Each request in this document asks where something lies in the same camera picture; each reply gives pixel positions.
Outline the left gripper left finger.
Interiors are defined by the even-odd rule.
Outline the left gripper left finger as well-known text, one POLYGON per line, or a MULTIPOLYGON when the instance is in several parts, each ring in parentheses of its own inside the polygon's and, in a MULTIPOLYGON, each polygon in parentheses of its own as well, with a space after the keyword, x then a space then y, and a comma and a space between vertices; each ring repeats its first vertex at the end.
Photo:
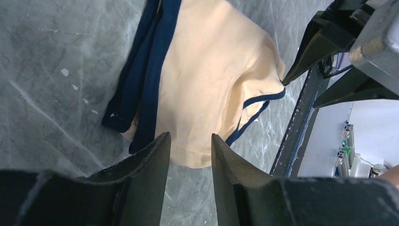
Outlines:
POLYGON ((171 137, 92 174, 52 170, 0 172, 3 226, 157 226, 164 201, 171 137))

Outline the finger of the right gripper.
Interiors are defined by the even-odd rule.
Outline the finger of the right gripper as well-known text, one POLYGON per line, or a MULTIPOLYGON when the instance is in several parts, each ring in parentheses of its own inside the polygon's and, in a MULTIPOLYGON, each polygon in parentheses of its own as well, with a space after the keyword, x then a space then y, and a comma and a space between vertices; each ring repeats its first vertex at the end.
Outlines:
POLYGON ((374 99, 398 100, 399 96, 360 70, 352 68, 315 99, 313 108, 374 99))
POLYGON ((318 11, 308 23, 297 56, 283 85, 297 79, 322 59, 347 52, 359 35, 353 11, 318 11))

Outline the beige underwear navy trim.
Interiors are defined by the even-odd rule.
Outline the beige underwear navy trim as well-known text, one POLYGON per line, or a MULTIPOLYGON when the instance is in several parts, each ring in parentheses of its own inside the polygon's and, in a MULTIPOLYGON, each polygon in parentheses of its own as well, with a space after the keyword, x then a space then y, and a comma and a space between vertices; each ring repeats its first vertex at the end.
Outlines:
POLYGON ((211 165, 211 135, 232 144, 285 95, 272 38, 225 0, 149 0, 102 125, 135 154, 171 135, 170 158, 211 165))

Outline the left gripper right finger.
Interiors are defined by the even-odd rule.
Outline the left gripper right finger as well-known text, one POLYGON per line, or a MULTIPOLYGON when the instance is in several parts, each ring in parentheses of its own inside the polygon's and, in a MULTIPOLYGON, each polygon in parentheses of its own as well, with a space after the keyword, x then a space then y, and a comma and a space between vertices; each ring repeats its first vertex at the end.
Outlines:
POLYGON ((273 177, 211 137, 220 226, 396 226, 399 191, 383 179, 273 177))

